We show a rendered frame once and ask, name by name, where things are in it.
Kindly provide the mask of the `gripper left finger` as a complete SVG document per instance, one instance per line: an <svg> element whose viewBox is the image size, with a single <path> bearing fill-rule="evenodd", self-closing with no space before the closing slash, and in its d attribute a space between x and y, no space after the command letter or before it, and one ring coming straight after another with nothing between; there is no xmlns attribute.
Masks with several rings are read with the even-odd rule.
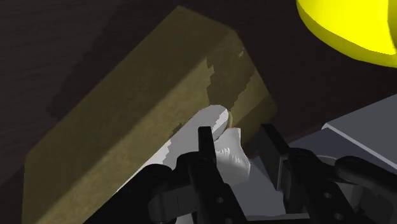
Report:
<svg viewBox="0 0 397 224"><path fill-rule="evenodd" d="M118 190L84 224L246 224L230 186L216 167L210 127L198 128L198 150L177 158L175 169L150 164Z"/></svg>

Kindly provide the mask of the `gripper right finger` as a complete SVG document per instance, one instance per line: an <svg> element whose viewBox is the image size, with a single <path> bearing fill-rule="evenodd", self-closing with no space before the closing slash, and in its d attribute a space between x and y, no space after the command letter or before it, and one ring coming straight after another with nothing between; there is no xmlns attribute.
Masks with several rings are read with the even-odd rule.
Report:
<svg viewBox="0 0 397 224"><path fill-rule="evenodd" d="M287 145L272 124L258 131L258 152L291 224L397 224L397 174L363 158L324 163Z"/></svg>

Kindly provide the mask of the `white curved utensil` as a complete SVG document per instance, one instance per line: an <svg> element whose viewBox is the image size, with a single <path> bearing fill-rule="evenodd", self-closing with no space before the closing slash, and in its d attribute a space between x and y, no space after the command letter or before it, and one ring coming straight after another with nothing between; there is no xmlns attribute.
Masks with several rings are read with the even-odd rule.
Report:
<svg viewBox="0 0 397 224"><path fill-rule="evenodd" d="M232 115L221 105L198 111L144 164L176 167L177 157L199 149L198 128L209 126L215 146L217 168L223 181L233 186L249 179L251 163L241 146L241 130L231 126Z"/></svg>

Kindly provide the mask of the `grey flat box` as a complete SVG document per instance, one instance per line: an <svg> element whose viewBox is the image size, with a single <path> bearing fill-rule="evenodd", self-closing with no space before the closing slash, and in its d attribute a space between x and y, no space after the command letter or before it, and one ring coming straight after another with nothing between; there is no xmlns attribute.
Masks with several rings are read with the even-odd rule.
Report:
<svg viewBox="0 0 397 224"><path fill-rule="evenodd" d="M353 155L397 174L397 94L324 124L321 130L290 143L313 151L329 164ZM380 224L397 224L397 199L347 185L340 186L349 199ZM249 180L233 187L246 216L276 216L285 212L281 193L272 186L267 169L255 157Z"/></svg>

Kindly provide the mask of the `olive cardboard box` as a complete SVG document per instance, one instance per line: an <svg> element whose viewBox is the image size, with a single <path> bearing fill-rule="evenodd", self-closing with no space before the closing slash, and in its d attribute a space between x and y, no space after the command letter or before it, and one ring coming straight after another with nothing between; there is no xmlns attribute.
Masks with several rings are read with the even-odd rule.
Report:
<svg viewBox="0 0 397 224"><path fill-rule="evenodd" d="M243 143L277 110L237 33L178 6L28 153L22 224L83 224L212 105Z"/></svg>

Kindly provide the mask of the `yellow bowl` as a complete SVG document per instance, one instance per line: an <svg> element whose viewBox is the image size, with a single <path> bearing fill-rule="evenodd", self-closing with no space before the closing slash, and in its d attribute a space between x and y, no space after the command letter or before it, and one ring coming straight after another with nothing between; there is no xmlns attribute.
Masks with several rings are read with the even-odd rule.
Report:
<svg viewBox="0 0 397 224"><path fill-rule="evenodd" d="M296 0L308 30L344 55L397 68L397 0Z"/></svg>

